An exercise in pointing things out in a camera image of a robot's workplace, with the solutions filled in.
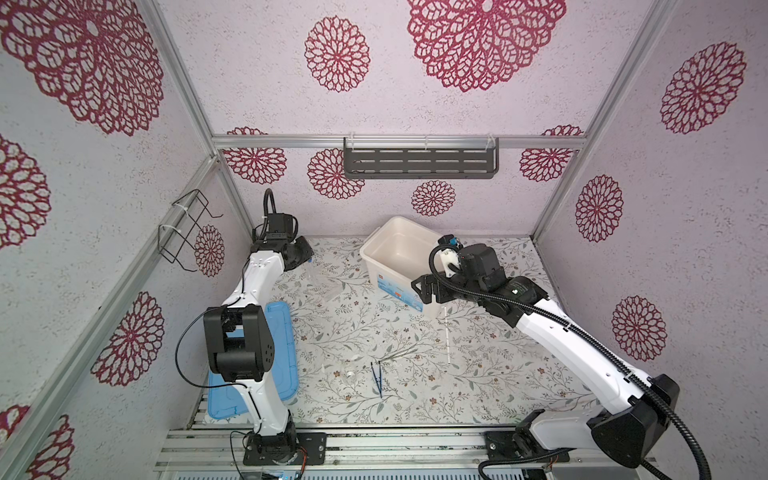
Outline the white plastic bin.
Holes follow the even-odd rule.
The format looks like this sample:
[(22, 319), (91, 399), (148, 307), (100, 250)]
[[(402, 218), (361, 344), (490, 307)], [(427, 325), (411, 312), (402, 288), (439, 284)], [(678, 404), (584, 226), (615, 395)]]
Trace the white plastic bin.
[(394, 216), (375, 230), (360, 248), (370, 283), (391, 297), (436, 319), (441, 305), (424, 304), (411, 282), (430, 272), (428, 256), (441, 235), (402, 216)]

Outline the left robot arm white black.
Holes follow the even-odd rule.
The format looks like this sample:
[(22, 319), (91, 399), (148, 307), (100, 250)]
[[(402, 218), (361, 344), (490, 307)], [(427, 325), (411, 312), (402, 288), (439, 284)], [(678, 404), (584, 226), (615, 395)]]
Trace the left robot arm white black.
[(275, 345), (266, 305), (280, 276), (312, 255), (294, 216), (267, 213), (233, 293), (202, 317), (210, 370), (241, 395), (257, 435), (282, 435), (291, 422), (271, 373)]

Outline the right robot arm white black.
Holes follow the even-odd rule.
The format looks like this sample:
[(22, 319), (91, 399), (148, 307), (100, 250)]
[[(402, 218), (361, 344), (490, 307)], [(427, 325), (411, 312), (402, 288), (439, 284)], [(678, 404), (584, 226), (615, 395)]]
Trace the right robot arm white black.
[(671, 423), (679, 395), (668, 376), (649, 377), (614, 355), (570, 319), (549, 294), (525, 276), (509, 277), (485, 244), (440, 238), (429, 273), (411, 284), (425, 303), (470, 301), (543, 346), (596, 397), (584, 414), (537, 410), (514, 434), (517, 456), (541, 461), (576, 449), (601, 451), (637, 468)]

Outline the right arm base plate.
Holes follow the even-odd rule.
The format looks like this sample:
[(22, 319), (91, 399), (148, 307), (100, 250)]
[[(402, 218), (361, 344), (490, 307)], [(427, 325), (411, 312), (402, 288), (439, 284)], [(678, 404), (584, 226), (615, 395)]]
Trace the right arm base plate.
[(569, 462), (570, 454), (561, 452), (549, 457), (553, 450), (541, 446), (531, 434), (515, 430), (488, 430), (483, 433), (489, 460), (523, 460), (525, 463)]

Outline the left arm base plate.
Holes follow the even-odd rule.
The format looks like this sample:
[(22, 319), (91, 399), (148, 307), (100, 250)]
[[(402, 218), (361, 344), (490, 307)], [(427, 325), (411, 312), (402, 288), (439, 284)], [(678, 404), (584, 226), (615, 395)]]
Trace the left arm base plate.
[(316, 466), (325, 463), (328, 436), (323, 432), (249, 434), (242, 463), (247, 467)]

